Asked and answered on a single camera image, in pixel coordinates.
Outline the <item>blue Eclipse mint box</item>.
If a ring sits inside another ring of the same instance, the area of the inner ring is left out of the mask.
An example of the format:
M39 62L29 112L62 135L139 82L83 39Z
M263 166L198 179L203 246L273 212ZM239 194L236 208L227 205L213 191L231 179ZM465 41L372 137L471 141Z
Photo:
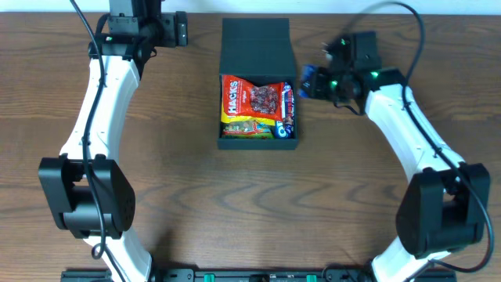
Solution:
M299 96L307 99L314 99L312 94L312 78L318 67L312 64L305 64L301 68L301 77L299 85Z

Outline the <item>dark blue Cadbury chocolate bar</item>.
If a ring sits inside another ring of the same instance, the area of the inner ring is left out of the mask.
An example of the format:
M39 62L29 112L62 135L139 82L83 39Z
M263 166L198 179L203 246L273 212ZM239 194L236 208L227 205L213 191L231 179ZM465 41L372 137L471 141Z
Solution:
M294 93L292 87L288 83L283 86L283 120L281 136L283 138L290 138L294 131Z

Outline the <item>blue Oreo cookie pack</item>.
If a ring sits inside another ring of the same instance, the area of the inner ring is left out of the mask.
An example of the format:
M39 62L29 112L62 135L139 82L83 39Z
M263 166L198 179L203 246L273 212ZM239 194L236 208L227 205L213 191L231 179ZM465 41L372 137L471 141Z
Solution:
M276 121L274 127L274 136L276 139L289 139L294 132L294 123L292 121Z

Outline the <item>dark green box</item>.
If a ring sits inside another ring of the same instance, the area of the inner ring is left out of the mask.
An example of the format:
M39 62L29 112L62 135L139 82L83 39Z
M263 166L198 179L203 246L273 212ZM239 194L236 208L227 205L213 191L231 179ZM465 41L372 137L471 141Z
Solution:
M297 148L296 63L285 18L225 18L219 66L221 150L294 150ZM227 139L222 137L222 76L233 75L256 86L288 83L294 93L294 132L289 139Z

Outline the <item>green Haribo gummy bag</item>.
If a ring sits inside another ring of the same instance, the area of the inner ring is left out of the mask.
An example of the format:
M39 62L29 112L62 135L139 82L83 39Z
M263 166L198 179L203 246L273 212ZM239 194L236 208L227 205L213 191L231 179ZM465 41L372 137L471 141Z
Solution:
M272 128L256 120L225 124L222 137L227 139L274 139Z

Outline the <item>red Hacks candy bag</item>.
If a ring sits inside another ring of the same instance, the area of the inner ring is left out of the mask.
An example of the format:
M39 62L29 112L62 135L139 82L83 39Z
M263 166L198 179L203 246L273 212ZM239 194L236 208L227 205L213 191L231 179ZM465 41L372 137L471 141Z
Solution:
M248 101L250 105L261 112L281 110L281 118L283 119L283 86L285 82L275 83L271 85L256 86L251 82L233 75L222 76L222 98L224 96L229 99L239 97L242 101Z

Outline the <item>yellow Hacks candy bag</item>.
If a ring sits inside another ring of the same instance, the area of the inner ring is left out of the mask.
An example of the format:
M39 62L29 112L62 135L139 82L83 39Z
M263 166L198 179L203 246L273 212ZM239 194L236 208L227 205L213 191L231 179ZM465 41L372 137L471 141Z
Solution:
M230 122L255 120L265 125L273 126L280 118L281 110L279 108L261 112L255 110L248 101L244 102L239 97L236 99L229 99L224 96L222 99L221 122L226 124Z

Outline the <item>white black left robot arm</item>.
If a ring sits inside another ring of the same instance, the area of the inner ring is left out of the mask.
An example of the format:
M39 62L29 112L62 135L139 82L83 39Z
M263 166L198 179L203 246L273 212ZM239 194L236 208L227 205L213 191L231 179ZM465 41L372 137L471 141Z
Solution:
M165 13L159 1L112 1L86 28L89 79L74 128L57 157L38 168L56 226L91 247L107 269L68 271L81 281L163 281L165 273L143 247L132 222L135 192L119 166L129 103L144 67L160 47L188 43L187 15Z

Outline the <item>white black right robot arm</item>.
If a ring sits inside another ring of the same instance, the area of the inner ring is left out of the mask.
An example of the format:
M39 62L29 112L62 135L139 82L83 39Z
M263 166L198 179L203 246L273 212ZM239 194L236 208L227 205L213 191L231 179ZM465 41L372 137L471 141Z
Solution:
M409 75L383 68L374 32L343 34L325 48L327 67L307 65L301 94L367 116L399 159L408 188L395 216L397 236L361 281L428 278L453 252L493 240L490 176L468 164L434 130L413 97Z

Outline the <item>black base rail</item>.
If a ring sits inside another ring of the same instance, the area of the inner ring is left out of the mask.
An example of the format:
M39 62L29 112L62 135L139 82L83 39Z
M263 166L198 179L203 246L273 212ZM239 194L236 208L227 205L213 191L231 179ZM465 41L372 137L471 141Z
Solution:
M195 269L154 269L148 281L156 282L348 282L376 281L368 269L336 266L323 271L273 271L276 269L244 271L244 270L212 270ZM62 282L94 282L112 281L111 270L72 269L63 271ZM451 270L429 269L411 281L417 282L457 282Z

